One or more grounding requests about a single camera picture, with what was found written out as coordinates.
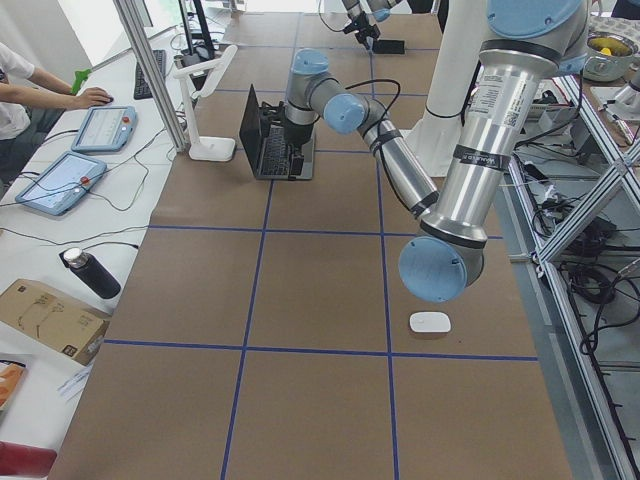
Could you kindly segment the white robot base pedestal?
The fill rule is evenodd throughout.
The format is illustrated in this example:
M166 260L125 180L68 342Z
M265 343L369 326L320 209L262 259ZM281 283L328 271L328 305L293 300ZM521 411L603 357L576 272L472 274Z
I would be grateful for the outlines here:
M479 50L489 33L487 3L452 0L435 65L424 114L403 133L411 151L432 177L444 177L461 136L461 112L466 105L479 60Z

